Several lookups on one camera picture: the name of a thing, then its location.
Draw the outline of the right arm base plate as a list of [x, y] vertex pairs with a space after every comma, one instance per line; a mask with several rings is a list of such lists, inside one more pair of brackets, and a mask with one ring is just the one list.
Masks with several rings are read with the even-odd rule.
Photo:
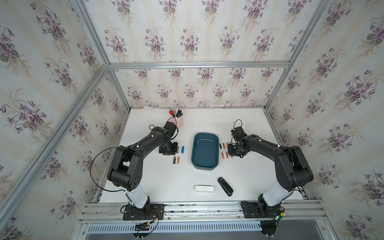
[[285, 209], [281, 205], [269, 207], [263, 201], [247, 202], [242, 201], [240, 206], [246, 219], [275, 219], [278, 220], [285, 214]]

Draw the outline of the teal plastic storage box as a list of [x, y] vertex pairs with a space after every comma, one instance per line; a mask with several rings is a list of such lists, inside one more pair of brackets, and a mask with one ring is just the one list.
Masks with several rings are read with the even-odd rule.
[[219, 164], [218, 136], [211, 133], [197, 133], [194, 137], [191, 162], [198, 170], [214, 170]]

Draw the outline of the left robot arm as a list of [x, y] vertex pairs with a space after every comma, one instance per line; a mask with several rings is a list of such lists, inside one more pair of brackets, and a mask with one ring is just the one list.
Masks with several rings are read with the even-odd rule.
[[138, 142], [127, 147], [119, 146], [115, 150], [107, 178], [114, 186], [123, 189], [134, 208], [143, 210], [150, 204], [149, 196], [140, 185], [145, 157], [156, 148], [161, 155], [174, 156], [178, 143], [173, 140], [178, 132], [176, 124], [168, 121], [162, 127], [152, 128]]

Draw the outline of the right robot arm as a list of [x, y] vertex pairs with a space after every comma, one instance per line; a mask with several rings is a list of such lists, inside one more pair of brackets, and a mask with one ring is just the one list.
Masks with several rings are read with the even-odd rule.
[[298, 187], [314, 180], [314, 174], [298, 146], [281, 146], [262, 139], [257, 135], [248, 135], [242, 127], [231, 130], [234, 143], [228, 145], [229, 155], [245, 157], [249, 152], [258, 153], [274, 162], [277, 181], [258, 199], [262, 208], [271, 208], [281, 204]]

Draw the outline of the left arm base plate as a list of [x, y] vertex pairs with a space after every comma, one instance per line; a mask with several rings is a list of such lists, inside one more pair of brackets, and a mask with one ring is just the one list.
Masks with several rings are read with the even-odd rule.
[[162, 220], [164, 218], [164, 204], [147, 204], [143, 209], [138, 209], [130, 204], [121, 208], [124, 221], [135, 220]]

